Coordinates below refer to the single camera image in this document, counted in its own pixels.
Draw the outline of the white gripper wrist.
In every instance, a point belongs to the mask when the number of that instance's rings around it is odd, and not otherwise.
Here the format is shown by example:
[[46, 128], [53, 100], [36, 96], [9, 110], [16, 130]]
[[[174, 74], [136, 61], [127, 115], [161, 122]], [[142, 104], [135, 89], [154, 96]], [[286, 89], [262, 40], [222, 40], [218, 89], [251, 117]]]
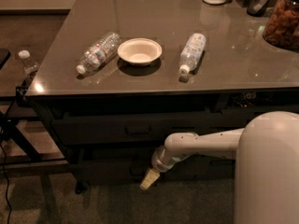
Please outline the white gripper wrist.
[[187, 158], [181, 150], [173, 150], [165, 146], [158, 147], [151, 158], [151, 165], [144, 178], [141, 181], [140, 188], [147, 190], [160, 177], [160, 173], [165, 173], [173, 168], [173, 166]]

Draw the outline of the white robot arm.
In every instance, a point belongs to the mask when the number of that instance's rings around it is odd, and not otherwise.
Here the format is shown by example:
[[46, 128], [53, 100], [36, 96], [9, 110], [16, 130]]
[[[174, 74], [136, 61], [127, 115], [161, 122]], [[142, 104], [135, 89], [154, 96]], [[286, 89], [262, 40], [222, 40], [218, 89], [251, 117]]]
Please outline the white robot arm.
[[194, 154], [235, 160], [234, 224], [299, 224], [299, 115], [261, 114], [220, 133], [172, 133], [152, 155], [140, 188]]

